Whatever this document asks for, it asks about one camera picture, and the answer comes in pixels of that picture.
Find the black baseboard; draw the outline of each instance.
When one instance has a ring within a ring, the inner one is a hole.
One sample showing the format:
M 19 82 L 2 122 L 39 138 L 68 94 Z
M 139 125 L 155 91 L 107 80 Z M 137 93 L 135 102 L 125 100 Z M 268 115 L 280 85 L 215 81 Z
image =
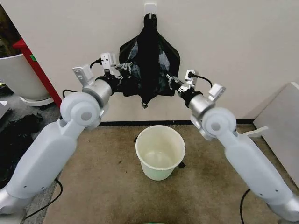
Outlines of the black baseboard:
M 237 124 L 252 124 L 254 119 L 237 119 Z M 189 120 L 106 121 L 99 126 L 191 125 Z

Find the floor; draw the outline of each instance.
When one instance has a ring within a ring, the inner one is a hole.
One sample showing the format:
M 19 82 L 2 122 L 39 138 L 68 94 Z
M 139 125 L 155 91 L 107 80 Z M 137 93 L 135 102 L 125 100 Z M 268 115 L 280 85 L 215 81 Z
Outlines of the floor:
M 43 224 L 239 224 L 239 204 L 247 189 L 226 160 L 222 145 L 206 141 L 192 126 L 170 126 L 186 145 L 184 168 L 164 181 L 147 178 L 135 154 L 134 138 L 146 126 L 98 127 L 84 131 L 59 180 L 64 186 Z M 253 130 L 240 125 L 240 133 Z M 262 138 L 255 138 L 290 188 L 298 194 Z M 246 224 L 275 224 L 278 217 L 252 192 L 243 207 Z
M 50 122 L 56 121 L 60 116 L 60 111 L 55 104 L 51 104 L 50 106 L 43 108 L 44 110 L 41 110 L 39 107 L 26 106 L 15 94 L 0 97 L 0 100 L 7 100 L 10 108 L 12 109 L 11 112 L 5 114 L 4 117 L 0 119 L 0 132 L 10 121 L 21 119 L 28 114 L 40 113 L 44 118 L 43 126 L 46 126 Z M 26 208 L 27 214 L 31 214 L 32 212 L 38 210 L 51 200 L 55 185 L 56 184 L 53 183 L 49 188 L 47 188 L 45 191 L 41 192 L 34 198 L 33 202 Z M 25 220 L 24 224 L 42 223 L 45 213 L 46 210 L 38 213 L 28 220 Z

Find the green object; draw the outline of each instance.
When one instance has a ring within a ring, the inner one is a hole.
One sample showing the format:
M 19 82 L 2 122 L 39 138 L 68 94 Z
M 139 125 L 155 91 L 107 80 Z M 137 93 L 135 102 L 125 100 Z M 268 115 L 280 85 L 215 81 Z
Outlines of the green object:
M 33 55 L 30 55 L 32 61 L 37 62 L 36 58 Z

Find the black plastic bag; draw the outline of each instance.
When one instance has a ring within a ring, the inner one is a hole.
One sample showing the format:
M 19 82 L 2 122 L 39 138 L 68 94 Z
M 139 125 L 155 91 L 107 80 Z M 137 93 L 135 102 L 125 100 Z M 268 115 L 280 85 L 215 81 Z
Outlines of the black plastic bag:
M 144 17 L 141 33 L 120 48 L 120 63 L 130 63 L 131 76 L 122 81 L 119 92 L 125 97 L 140 95 L 142 106 L 157 95 L 173 96 L 166 75 L 178 77 L 180 57 L 157 31 L 154 14 Z
M 0 133 L 0 189 L 9 182 L 16 165 L 33 142 L 31 134 L 40 130 L 42 121 L 39 113 L 26 115 L 10 122 Z

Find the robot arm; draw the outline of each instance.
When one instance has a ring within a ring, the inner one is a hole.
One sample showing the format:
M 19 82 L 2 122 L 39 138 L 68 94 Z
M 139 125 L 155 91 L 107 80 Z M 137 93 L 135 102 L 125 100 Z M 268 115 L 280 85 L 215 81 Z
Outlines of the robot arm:
M 110 56 L 105 62 L 113 64 L 109 53 L 101 56 Z M 21 211 L 37 193 L 50 186 L 74 153 L 82 131 L 100 124 L 109 98 L 121 82 L 121 76 L 111 75 L 109 68 L 98 79 L 88 65 L 73 71 L 83 85 L 82 92 L 72 93 L 62 101 L 63 119 L 48 124 L 22 156 L 11 180 L 0 190 L 0 214 Z
M 246 135 L 236 131 L 234 115 L 227 109 L 215 107 L 215 101 L 225 88 L 214 84 L 209 97 L 194 90 L 196 72 L 188 70 L 187 83 L 168 76 L 171 88 L 191 109 L 191 121 L 207 140 L 216 138 L 225 148 L 225 156 L 251 191 L 263 199 L 270 209 L 287 221 L 299 221 L 299 197 L 292 193 L 278 171 Z

